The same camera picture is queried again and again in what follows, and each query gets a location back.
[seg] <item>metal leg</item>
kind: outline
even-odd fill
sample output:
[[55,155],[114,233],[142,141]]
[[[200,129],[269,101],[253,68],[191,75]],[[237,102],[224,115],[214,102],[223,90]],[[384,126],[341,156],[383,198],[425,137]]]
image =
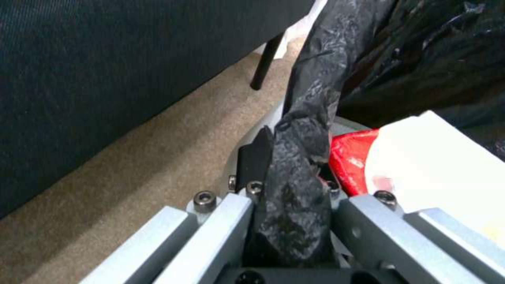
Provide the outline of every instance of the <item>metal leg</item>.
[[281,43],[282,37],[284,36],[284,32],[281,32],[273,39],[267,42],[267,46],[265,47],[265,51],[263,51],[263,55],[261,56],[260,63],[256,68],[256,73],[254,74],[253,81],[251,82],[251,88],[255,90],[261,89],[261,85],[263,84],[263,80],[265,80],[265,76],[267,76],[268,68],[270,68],[270,64],[274,60],[275,53],[277,52],[277,48]]

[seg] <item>plastic bag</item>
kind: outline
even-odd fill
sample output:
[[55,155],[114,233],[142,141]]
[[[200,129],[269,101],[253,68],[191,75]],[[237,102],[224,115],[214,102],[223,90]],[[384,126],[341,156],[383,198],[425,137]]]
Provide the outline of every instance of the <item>plastic bag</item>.
[[505,3],[398,1],[342,89],[369,127],[433,110],[505,160]]
[[249,230],[246,266],[313,267],[331,262],[328,129],[352,63],[373,38],[392,1],[330,0],[293,68],[285,115]]

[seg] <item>bolt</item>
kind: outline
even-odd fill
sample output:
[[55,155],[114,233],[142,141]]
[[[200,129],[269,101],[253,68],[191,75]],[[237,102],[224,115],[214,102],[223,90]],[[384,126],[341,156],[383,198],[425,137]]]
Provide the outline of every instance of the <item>bolt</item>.
[[228,192],[230,193],[236,193],[236,186],[237,186],[237,176],[232,174],[228,176]]
[[376,191],[374,197],[377,198],[382,204],[389,207],[391,210],[395,210],[397,206],[396,197],[389,191]]
[[265,284],[265,279],[256,271],[247,270],[237,277],[235,284]]
[[261,191],[263,191],[263,183],[261,181],[250,181],[245,187],[247,197],[251,198],[254,203],[258,202]]
[[193,204],[197,212],[212,212],[216,208],[216,195],[210,191],[199,192],[194,195]]

